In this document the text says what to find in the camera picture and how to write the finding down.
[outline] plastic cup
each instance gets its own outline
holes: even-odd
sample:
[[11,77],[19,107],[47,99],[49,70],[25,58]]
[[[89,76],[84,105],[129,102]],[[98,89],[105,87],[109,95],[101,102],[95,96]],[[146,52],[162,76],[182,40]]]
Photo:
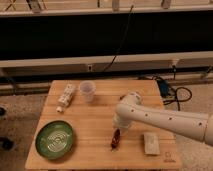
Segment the plastic cup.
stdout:
[[92,102],[95,94],[95,83],[93,81],[82,81],[79,85],[81,95],[86,102]]

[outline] green ceramic plate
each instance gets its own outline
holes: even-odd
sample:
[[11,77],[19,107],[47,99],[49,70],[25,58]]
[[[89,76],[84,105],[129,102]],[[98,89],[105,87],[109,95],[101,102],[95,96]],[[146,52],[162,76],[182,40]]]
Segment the green ceramic plate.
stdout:
[[72,127],[64,121],[45,125],[36,137],[37,152],[50,160],[58,159],[70,151],[73,144]]

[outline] floor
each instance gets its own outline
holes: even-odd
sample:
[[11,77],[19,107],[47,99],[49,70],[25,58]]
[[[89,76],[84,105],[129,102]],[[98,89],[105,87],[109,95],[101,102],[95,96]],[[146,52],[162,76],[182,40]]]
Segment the floor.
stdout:
[[[186,86],[193,92],[191,101],[181,104],[183,111],[212,114],[213,84]],[[0,97],[7,114],[0,118],[0,136],[8,136],[15,145],[0,151],[0,170],[25,171],[24,165],[46,94]],[[176,110],[176,104],[166,108]],[[213,147],[176,135],[182,171],[213,171]]]

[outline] wooden table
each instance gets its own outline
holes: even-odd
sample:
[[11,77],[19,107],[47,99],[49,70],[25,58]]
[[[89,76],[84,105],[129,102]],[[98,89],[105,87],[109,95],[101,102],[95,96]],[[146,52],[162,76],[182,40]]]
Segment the wooden table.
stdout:
[[[134,123],[121,138],[119,149],[111,151],[113,116],[120,96],[130,91],[142,95],[143,105],[163,108],[155,81],[97,80],[95,99],[84,102],[79,91],[63,114],[56,112],[57,100],[67,83],[79,85],[80,81],[53,81],[46,99],[36,133],[26,161],[28,170],[63,169],[179,169],[181,160],[172,133],[146,124]],[[38,131],[54,120],[70,123],[76,134],[73,150],[59,160],[48,161],[36,152],[35,137]],[[144,154],[142,134],[156,132],[159,137],[159,156]]]

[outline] white object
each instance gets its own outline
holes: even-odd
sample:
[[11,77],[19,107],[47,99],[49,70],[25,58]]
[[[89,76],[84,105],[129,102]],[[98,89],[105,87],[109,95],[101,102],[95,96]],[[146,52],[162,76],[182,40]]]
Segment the white object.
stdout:
[[95,94],[95,83],[93,81],[82,81],[79,85],[81,95],[84,96],[86,102],[92,102]]
[[75,85],[67,84],[66,88],[64,89],[63,94],[58,99],[58,107],[56,109],[57,112],[62,113],[63,108],[69,106],[70,101],[74,95],[75,89],[76,89]]
[[160,148],[158,142],[158,136],[154,132],[144,133],[144,150],[147,155],[159,155]]
[[119,129],[129,128],[132,121],[144,122],[213,146],[213,115],[145,107],[137,92],[127,94],[116,113],[114,123]]

